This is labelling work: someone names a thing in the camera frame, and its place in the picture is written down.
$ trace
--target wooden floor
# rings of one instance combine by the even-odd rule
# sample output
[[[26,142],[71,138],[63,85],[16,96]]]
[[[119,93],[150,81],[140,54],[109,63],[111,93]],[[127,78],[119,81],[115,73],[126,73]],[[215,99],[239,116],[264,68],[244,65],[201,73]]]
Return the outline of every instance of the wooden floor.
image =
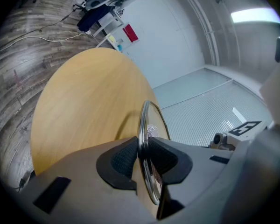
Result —
[[[22,8],[18,8],[19,4],[0,29],[0,46],[28,31],[60,21],[72,11],[74,0],[28,0]],[[61,40],[78,35],[76,25],[81,17],[76,11],[65,21],[27,36]],[[103,35],[96,38],[101,41]],[[31,122],[44,86],[64,62],[97,43],[85,34],[55,43],[27,38],[0,52],[0,177],[5,184],[18,187],[24,174],[33,170]]]

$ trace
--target white wall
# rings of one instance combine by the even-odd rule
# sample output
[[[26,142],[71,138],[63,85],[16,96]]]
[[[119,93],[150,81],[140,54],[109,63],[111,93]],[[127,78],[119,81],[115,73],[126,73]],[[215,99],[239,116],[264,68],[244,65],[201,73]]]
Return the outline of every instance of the white wall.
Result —
[[[246,22],[233,24],[231,13],[270,7],[266,0],[198,0],[212,25],[220,65],[242,72],[263,84],[278,63],[274,60],[280,24]]]
[[[188,9],[182,0],[137,0],[125,9],[122,19],[130,22],[140,41],[123,53],[137,64],[152,88],[205,64],[196,36],[200,24],[193,24]]]

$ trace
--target wooden table top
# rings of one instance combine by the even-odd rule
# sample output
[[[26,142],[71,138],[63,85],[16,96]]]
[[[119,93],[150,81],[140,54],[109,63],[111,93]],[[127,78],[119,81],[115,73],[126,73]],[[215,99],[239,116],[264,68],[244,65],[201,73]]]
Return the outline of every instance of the wooden table top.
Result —
[[[157,104],[148,81],[125,55],[107,48],[75,55],[38,100],[31,131],[35,173],[77,150],[137,136],[145,100]],[[166,138],[162,126],[159,133]]]

